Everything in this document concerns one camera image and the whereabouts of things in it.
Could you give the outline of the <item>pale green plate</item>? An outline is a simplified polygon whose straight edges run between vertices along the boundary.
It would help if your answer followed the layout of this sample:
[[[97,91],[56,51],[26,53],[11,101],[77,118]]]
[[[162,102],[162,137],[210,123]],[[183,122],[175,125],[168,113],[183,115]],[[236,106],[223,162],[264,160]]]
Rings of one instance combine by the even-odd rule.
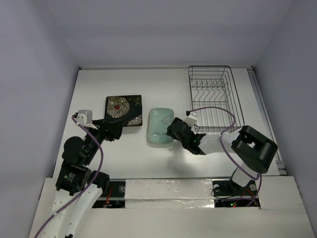
[[[174,120],[174,111],[169,108],[153,108],[149,115],[148,141],[152,144],[169,144],[173,141],[167,135],[167,128]]]

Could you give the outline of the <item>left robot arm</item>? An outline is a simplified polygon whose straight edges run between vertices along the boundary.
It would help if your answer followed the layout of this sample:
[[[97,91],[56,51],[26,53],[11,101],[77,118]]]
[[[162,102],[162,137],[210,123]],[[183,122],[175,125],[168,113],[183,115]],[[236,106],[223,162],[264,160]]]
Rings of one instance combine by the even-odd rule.
[[[51,215],[36,232],[37,238],[76,237],[96,200],[109,192],[109,175],[101,172],[102,143],[121,137],[123,120],[87,120],[81,113],[71,119],[86,136],[73,136],[64,143]]]

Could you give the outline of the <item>wire dish rack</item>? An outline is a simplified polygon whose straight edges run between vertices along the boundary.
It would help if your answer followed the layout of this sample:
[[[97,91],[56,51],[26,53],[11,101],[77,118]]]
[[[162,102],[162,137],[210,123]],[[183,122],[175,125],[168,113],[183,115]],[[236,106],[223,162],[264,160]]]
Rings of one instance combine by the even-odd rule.
[[[231,67],[191,65],[188,67],[191,104],[198,133],[220,133],[232,123],[232,132],[245,124]]]

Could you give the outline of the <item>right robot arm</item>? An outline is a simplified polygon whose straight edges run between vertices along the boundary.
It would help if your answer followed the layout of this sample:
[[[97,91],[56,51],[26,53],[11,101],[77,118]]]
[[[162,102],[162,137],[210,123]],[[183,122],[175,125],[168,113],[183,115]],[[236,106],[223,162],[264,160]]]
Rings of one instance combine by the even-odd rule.
[[[182,147],[194,155],[208,155],[223,151],[237,167],[229,181],[214,190],[218,196],[239,196],[248,188],[250,181],[260,179],[268,169],[277,153],[277,144],[245,125],[231,133],[226,128],[219,135],[194,133],[193,119],[175,118],[167,128],[167,135],[181,143]]]

